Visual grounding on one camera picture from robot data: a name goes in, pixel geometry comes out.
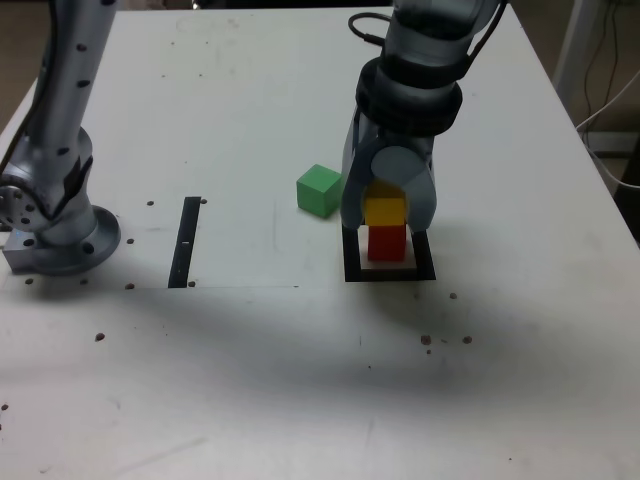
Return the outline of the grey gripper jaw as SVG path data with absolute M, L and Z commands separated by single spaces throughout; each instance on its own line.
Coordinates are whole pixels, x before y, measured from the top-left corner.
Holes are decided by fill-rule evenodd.
M 376 153 L 371 162 L 373 175 L 405 194 L 406 223 L 411 231 L 426 231 L 437 206 L 433 176 L 426 161 L 404 147 L 386 147 Z
M 357 107 L 345 140 L 342 159 L 342 225 L 357 230 L 364 219 L 364 194 L 373 181 L 371 163 L 381 149 L 379 128 Z

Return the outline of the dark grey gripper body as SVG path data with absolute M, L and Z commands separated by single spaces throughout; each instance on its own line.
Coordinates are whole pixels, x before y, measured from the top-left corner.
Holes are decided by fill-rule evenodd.
M 428 168 L 433 167 L 433 147 L 435 141 L 433 136 L 424 138 L 411 137 L 405 134 L 389 132 L 384 127 L 376 124 L 368 126 L 367 133 L 372 134 L 374 138 L 374 150 L 370 154 L 370 164 L 373 164 L 373 158 L 382 150 L 399 147 L 417 154 Z

